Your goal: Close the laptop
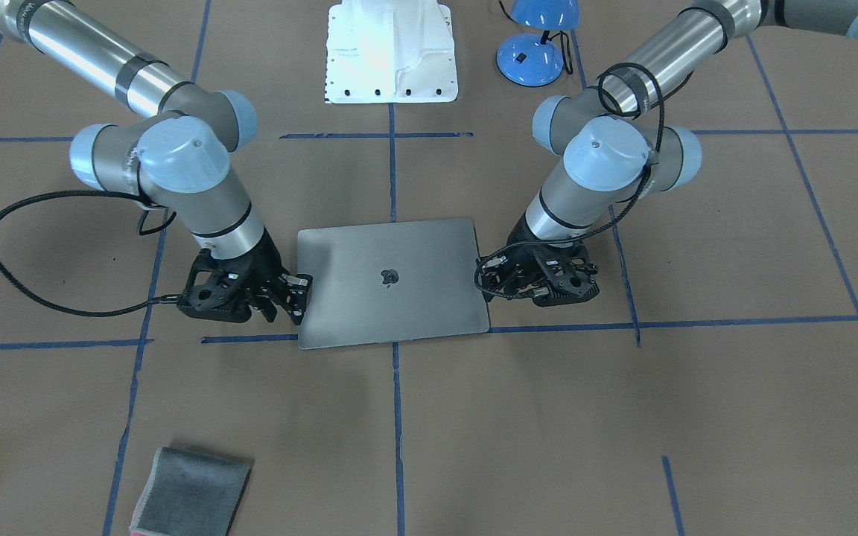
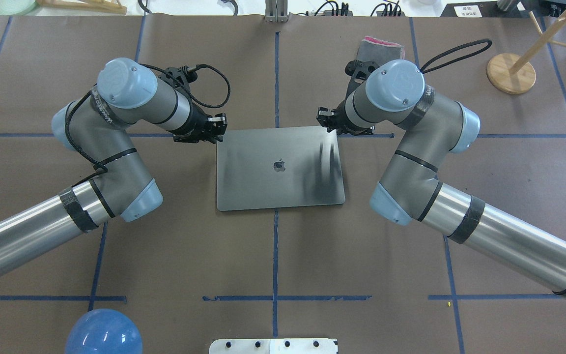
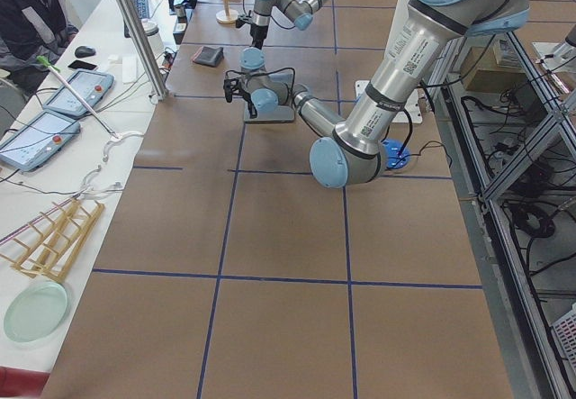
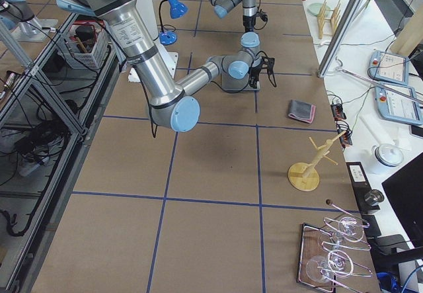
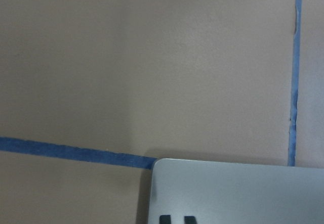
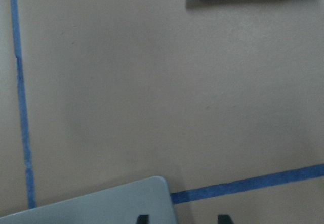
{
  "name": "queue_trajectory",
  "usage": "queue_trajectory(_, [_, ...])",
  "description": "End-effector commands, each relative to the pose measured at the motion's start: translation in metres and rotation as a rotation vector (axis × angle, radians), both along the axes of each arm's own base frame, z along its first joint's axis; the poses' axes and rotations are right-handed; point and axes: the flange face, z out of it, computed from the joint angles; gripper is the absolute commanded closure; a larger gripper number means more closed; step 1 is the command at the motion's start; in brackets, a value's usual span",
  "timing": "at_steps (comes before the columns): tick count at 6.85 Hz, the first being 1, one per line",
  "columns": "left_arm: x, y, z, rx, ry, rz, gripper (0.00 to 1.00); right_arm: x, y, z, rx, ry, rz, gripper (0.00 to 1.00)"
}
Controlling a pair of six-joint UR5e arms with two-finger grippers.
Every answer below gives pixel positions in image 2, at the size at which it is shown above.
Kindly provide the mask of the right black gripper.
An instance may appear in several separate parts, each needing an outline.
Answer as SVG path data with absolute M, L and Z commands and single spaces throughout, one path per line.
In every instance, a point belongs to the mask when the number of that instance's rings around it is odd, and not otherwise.
M 321 127 L 326 128 L 327 132 L 336 132 L 337 135 L 373 135 L 374 125 L 370 127 L 361 127 L 354 123 L 346 112 L 345 101 L 339 103 L 334 109 L 330 110 L 326 107 L 317 109 L 316 119 Z

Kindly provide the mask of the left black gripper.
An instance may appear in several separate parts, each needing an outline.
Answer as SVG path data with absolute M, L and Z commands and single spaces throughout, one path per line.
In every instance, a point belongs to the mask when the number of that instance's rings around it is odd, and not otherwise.
M 210 116 L 194 103 L 190 103 L 190 112 L 185 123 L 172 131 L 175 143 L 196 144 L 200 141 L 217 144 L 223 142 L 227 129 L 226 114 Z

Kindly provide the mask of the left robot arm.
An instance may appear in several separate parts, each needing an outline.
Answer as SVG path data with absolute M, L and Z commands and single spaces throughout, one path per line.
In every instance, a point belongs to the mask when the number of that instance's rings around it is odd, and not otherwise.
M 88 161 L 93 173 L 60 193 L 0 221 L 0 276 L 117 216 L 132 222 L 158 208 L 160 189 L 127 129 L 146 121 L 176 143 L 221 143 L 225 114 L 204 111 L 190 84 L 206 63 L 158 68 L 129 58 L 104 65 L 83 97 L 52 119 L 53 135 Z

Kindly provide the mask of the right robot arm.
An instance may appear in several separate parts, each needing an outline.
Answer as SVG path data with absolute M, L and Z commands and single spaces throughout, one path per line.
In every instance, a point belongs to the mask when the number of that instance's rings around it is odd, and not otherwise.
M 404 130 L 370 198 L 393 223 L 417 220 L 566 300 L 566 241 L 438 179 L 448 154 L 478 138 L 481 122 L 462 103 L 436 93 L 412 62 L 352 60 L 346 98 L 319 108 L 317 121 L 337 134 L 371 135 L 384 121 Z

